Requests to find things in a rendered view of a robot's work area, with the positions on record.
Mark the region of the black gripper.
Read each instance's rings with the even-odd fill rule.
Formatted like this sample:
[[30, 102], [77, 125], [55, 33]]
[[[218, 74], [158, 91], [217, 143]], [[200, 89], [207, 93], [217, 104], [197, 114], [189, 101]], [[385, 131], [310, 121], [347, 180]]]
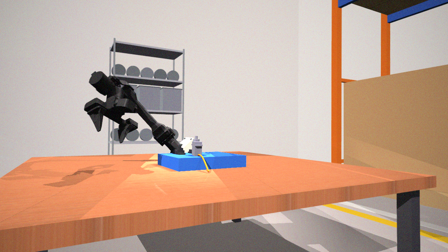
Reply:
[[121, 116], [123, 116], [125, 113], [123, 113], [116, 107], [110, 108], [111, 102], [114, 97], [120, 99], [120, 97], [118, 96], [109, 96], [106, 99], [106, 102], [103, 102], [99, 98], [92, 99], [85, 104], [84, 110], [91, 117], [98, 132], [101, 131], [102, 128], [103, 116], [118, 123], [119, 143], [122, 143], [128, 133], [138, 128], [138, 123], [130, 118], [127, 120], [122, 119]]

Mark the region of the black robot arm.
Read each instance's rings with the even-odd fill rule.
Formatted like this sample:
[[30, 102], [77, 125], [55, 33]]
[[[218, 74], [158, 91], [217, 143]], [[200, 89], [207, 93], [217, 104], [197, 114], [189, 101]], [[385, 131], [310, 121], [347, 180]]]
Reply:
[[[138, 113], [142, 119], [152, 128], [152, 134], [155, 136], [157, 142], [160, 145], [166, 145], [170, 153], [173, 150], [177, 150], [180, 144], [173, 136], [175, 132], [164, 124], [158, 123], [152, 115], [142, 106], [137, 100], [137, 95], [134, 92], [133, 87], [126, 81], [119, 80], [116, 76], [106, 76], [102, 71], [94, 72], [91, 74], [89, 84], [91, 84], [96, 91], [106, 96], [118, 96], [114, 97], [111, 102], [110, 108], [118, 108], [123, 113]], [[123, 85], [121, 87], [121, 85]], [[172, 134], [172, 135], [171, 135]]]

